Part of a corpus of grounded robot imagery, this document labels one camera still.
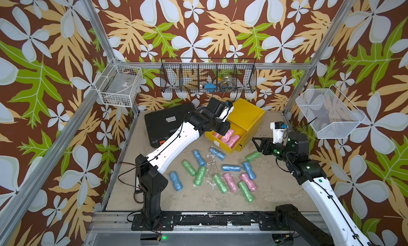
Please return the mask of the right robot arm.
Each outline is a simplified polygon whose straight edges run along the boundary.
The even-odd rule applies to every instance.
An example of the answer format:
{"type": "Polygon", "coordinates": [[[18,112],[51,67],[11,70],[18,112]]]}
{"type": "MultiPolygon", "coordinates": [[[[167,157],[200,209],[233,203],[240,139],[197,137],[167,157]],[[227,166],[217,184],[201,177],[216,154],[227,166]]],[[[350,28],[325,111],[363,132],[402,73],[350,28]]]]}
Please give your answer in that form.
{"type": "Polygon", "coordinates": [[[265,156],[273,155],[283,161],[287,171],[310,196],[329,233],[306,219],[293,205],[275,209],[275,225],[299,234],[311,246],[370,246],[372,242],[356,226],[333,192],[326,173],[309,156],[310,141],[305,134],[289,132],[286,143],[273,138],[253,137],[256,149],[265,156]]]}

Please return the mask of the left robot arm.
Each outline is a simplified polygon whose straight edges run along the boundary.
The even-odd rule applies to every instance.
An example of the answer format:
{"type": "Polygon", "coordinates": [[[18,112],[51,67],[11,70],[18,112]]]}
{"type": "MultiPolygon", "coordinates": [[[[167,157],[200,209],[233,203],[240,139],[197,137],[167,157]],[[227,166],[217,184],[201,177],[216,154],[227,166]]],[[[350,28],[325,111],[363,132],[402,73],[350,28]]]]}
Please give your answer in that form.
{"type": "Polygon", "coordinates": [[[200,111],[189,112],[180,127],[163,145],[147,156],[137,156],[136,177],[143,192],[142,226],[149,230],[156,230],[160,226],[160,195],[169,182],[164,176],[168,166],[204,132],[226,134],[231,127],[227,118],[233,110],[234,107],[229,105],[222,110],[202,107],[200,111]]]}

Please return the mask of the yellow top drawer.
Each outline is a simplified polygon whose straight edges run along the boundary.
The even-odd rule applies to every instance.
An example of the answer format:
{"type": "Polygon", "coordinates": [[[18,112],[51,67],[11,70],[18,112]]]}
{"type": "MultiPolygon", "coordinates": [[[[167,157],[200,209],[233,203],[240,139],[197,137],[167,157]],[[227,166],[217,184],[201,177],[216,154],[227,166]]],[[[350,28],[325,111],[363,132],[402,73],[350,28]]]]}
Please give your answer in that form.
{"type": "Polygon", "coordinates": [[[215,131],[206,132],[205,136],[212,143],[214,143],[216,147],[219,147],[225,152],[231,154],[234,151],[241,151],[243,149],[246,144],[245,141],[248,136],[248,131],[235,124],[232,124],[231,128],[224,136],[221,136],[215,131]]]}

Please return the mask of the pink trash bag roll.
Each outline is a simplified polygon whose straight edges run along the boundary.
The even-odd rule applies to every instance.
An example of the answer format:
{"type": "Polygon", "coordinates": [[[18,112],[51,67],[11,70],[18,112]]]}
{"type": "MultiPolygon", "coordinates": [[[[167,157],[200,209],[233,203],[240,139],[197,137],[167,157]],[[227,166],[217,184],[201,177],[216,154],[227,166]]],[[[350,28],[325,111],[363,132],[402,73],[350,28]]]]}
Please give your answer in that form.
{"type": "Polygon", "coordinates": [[[240,179],[246,184],[250,192],[255,192],[258,189],[254,181],[249,178],[247,173],[241,174],[240,179]]]}
{"type": "Polygon", "coordinates": [[[220,139],[222,136],[219,133],[214,132],[214,137],[216,137],[217,139],[220,139]]]}
{"type": "Polygon", "coordinates": [[[231,139],[230,139],[230,141],[228,142],[228,143],[226,143],[226,145],[229,147],[229,148],[234,148],[234,146],[239,142],[239,140],[241,139],[241,137],[238,135],[238,134],[234,134],[232,137],[231,137],[231,139]]]}
{"type": "Polygon", "coordinates": [[[224,143],[228,143],[234,133],[235,131],[233,129],[229,129],[228,132],[224,136],[222,136],[221,141],[224,143]]]}
{"type": "Polygon", "coordinates": [[[233,181],[232,176],[229,173],[225,173],[223,175],[223,178],[225,179],[229,189],[231,190],[232,193],[235,193],[239,190],[239,187],[235,184],[233,181]]]}

